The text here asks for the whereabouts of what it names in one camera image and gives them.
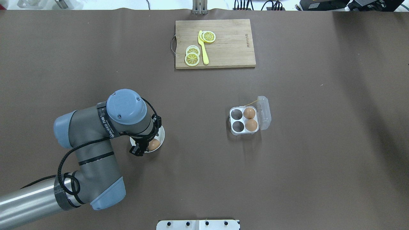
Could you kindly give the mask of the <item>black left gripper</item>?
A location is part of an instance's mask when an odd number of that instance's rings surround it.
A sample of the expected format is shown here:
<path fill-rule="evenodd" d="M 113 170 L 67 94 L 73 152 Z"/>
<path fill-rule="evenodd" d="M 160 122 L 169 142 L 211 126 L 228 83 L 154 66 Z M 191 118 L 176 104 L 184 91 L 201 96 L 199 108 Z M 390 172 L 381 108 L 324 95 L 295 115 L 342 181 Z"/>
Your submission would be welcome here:
<path fill-rule="evenodd" d="M 154 126 L 149 134 L 131 134 L 130 138 L 134 141 L 134 145 L 130 148 L 129 153 L 134 156 L 143 156 L 145 152 L 149 151 L 149 141 L 159 135 L 159 130 L 160 127 Z"/>

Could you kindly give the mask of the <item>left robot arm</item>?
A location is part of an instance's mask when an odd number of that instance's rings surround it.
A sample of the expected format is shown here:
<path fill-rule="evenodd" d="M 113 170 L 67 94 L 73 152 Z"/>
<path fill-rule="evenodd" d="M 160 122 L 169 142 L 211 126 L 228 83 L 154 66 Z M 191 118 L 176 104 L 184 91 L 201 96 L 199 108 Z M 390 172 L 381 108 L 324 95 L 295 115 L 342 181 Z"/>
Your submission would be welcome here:
<path fill-rule="evenodd" d="M 126 196 L 111 140 L 133 138 L 134 156 L 143 156 L 162 126 L 151 104 L 130 89 L 115 91 L 106 101 L 58 117 L 53 126 L 58 143 L 69 151 L 54 176 L 31 182 L 1 197 L 1 229 L 9 230 L 63 211 L 90 204 L 100 211 Z"/>

